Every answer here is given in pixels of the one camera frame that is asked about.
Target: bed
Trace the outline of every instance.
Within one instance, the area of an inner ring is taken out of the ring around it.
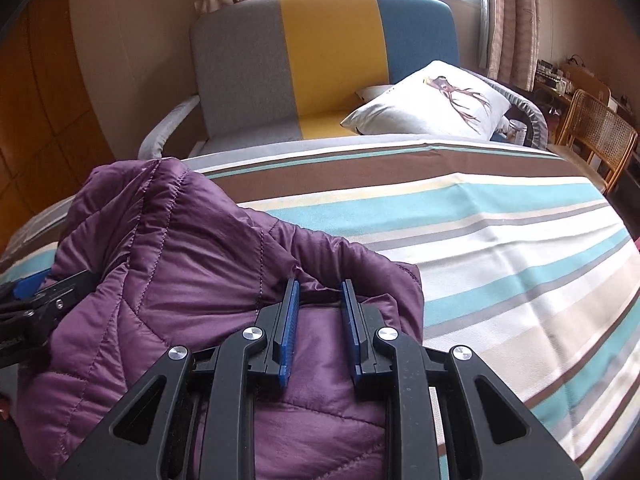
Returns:
[[[570,164],[531,148],[410,135],[185,163],[243,207],[417,265],[425,345],[474,348],[586,479],[618,467],[640,415],[640,254]],[[17,234],[3,281],[50,265],[67,207]]]

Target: metal screw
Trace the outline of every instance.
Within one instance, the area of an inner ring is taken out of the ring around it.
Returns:
[[[378,330],[378,337],[382,339],[382,341],[393,341],[398,339],[398,330],[390,326],[385,326]]]
[[[255,341],[262,337],[262,329],[257,326],[250,326],[249,328],[245,328],[242,332],[242,337],[248,339],[249,341]]]
[[[184,346],[174,346],[169,350],[169,359],[179,361],[180,359],[187,357],[188,353],[189,351]]]
[[[453,349],[453,357],[460,359],[461,361],[469,361],[473,354],[474,353],[471,351],[471,348],[467,348],[466,346],[456,346]]]

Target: wicker chair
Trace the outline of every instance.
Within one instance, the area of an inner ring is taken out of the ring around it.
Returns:
[[[550,144],[548,149],[576,166],[606,195],[625,169],[637,138],[636,131],[619,115],[584,90],[578,90],[558,143]],[[606,166],[604,177],[590,166],[595,156]]]

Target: white pillow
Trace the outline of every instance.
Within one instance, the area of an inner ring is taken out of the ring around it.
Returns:
[[[503,95],[477,77],[434,61],[358,108],[341,125],[361,135],[489,140],[510,107]]]
[[[380,97],[383,93],[393,87],[393,85],[368,86],[362,90],[358,90],[356,95],[365,103],[370,103],[373,99]]]

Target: gray upholstery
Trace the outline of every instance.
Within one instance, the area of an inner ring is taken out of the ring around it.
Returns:
[[[200,153],[219,153],[240,150],[250,146],[263,146],[290,140],[300,140],[300,124],[296,119],[264,124],[245,132],[213,136],[201,148]]]
[[[194,95],[181,102],[171,112],[151,130],[145,137],[138,150],[139,160],[151,160],[152,158],[162,158],[162,149],[171,137],[175,129],[185,120],[193,109],[198,106],[200,96]]]
[[[209,139],[297,117],[284,44],[280,0],[249,0],[197,21],[191,48]],[[301,139],[296,128],[290,136]]]

